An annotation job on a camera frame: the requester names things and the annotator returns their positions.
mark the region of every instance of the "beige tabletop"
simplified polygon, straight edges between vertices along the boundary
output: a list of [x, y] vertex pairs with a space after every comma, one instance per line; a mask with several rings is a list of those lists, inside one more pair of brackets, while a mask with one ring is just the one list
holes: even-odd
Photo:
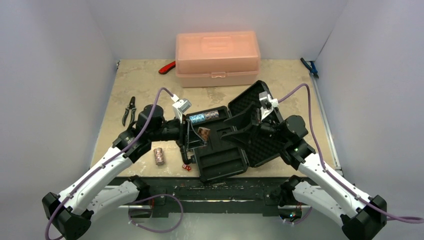
[[[232, 99], [247, 89], [248, 85], [220, 86], [220, 87], [196, 87], [182, 88], [179, 79], [175, 76], [175, 70], [166, 75], [158, 74], [158, 70], [172, 62], [169, 59], [125, 59], [119, 63], [115, 82], [104, 115], [103, 123], [94, 151], [91, 165], [94, 165], [112, 145], [112, 142], [123, 132], [126, 127], [122, 126], [121, 119], [125, 107], [135, 96], [137, 107], [136, 118], [144, 106], [152, 104], [160, 87], [168, 88], [180, 98], [190, 100], [192, 106], [186, 112], [193, 113], [215, 107], [226, 106]], [[312, 121], [318, 143], [322, 149], [324, 160], [334, 168], [334, 159], [329, 147], [327, 133], [321, 116], [314, 86], [308, 70], [299, 60], [262, 60], [258, 80], [264, 81], [274, 98], [280, 99], [299, 84], [306, 83], [312, 89]], [[172, 110], [173, 101], [168, 94], [162, 92], [158, 104], [164, 110], [166, 120], [174, 118]], [[305, 88], [301, 88], [286, 101], [280, 103], [280, 112], [283, 118], [290, 115], [300, 115], [308, 122], [308, 97]], [[306, 141], [316, 149], [311, 134], [305, 137]], [[163, 148], [165, 164], [157, 166], [153, 150], [143, 155], [136, 163], [127, 168], [119, 176], [126, 177], [139, 175], [145, 177], [198, 177], [199, 172], [195, 164], [191, 164], [191, 171], [182, 168], [183, 161], [180, 150], [174, 141], [153, 142], [152, 149]], [[302, 174], [286, 165], [278, 157], [256, 168], [248, 170], [236, 177], [290, 177]]]

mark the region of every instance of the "pliers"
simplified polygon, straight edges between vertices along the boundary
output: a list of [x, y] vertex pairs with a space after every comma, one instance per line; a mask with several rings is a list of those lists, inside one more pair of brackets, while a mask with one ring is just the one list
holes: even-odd
[[129, 101], [128, 106], [126, 106], [125, 108], [125, 113], [123, 114], [122, 117], [122, 125], [125, 127], [125, 122], [127, 121], [127, 117], [128, 114], [130, 113], [131, 110], [131, 120], [129, 121], [129, 123], [134, 122], [134, 119], [136, 118], [136, 97], [132, 96], [131, 100]]
[[300, 61], [303, 63], [303, 65], [309, 70], [309, 72], [311, 73], [311, 74], [313, 74], [313, 76], [316, 78], [316, 79], [319, 79], [320, 77], [318, 76], [318, 71], [317, 71], [317, 68], [315, 67], [315, 64], [314, 64], [314, 62], [313, 61], [310, 61], [310, 66], [309, 66], [309, 64], [305, 61], [305, 59], [302, 57], [302, 58], [300, 58]]

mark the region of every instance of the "black tray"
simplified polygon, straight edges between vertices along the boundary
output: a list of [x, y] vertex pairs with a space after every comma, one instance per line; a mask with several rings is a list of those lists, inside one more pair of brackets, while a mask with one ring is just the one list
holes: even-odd
[[221, 136], [235, 131], [235, 127], [224, 124], [230, 117], [226, 106], [211, 108], [187, 114], [186, 117], [217, 110], [218, 118], [194, 123], [194, 130], [199, 127], [210, 129], [207, 145], [194, 149], [194, 160], [199, 170], [202, 182], [209, 182], [218, 178], [226, 178], [242, 174], [248, 169], [246, 153], [241, 148], [221, 140]]
[[[234, 100], [228, 103], [230, 114], [232, 116], [239, 114], [241, 111], [249, 107], [252, 102], [254, 102], [257, 108], [261, 108], [261, 103], [259, 102], [259, 93], [264, 91], [271, 94], [267, 84], [258, 80], [248, 89], [242, 92], [238, 97], [234, 98]], [[278, 107], [274, 108], [274, 111], [269, 116], [267, 116], [263, 122], [282, 123], [283, 117], [281, 116]], [[245, 149], [249, 167], [257, 168], [277, 158], [280, 156], [279, 150], [282, 148], [282, 143], [277, 143], [272, 139], [255, 138], [249, 145], [249, 148]]]

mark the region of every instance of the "red handle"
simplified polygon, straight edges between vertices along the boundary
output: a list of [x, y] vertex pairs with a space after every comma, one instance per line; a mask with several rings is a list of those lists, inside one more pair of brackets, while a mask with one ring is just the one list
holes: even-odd
[[164, 67], [162, 67], [160, 70], [159, 70], [159, 73], [160, 74], [167, 74], [171, 69], [173, 69], [173, 68], [175, 68], [175, 61], [173, 61], [173, 62], [171, 62], [170, 64], [168, 64], [168, 65], [166, 65], [166, 66], [164, 66]]

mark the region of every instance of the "white wall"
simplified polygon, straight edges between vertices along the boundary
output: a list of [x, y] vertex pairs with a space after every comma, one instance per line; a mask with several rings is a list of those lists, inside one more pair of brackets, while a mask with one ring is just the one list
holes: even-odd
[[[318, 88], [346, 177], [424, 217], [424, 2], [350, 0], [316, 65]], [[376, 237], [423, 239], [389, 222]]]
[[256, 31], [262, 58], [315, 60], [347, 0], [88, 0], [117, 59], [173, 59], [179, 33]]
[[85, 0], [1, 2], [2, 239], [44, 238], [41, 199], [89, 167], [114, 64]]

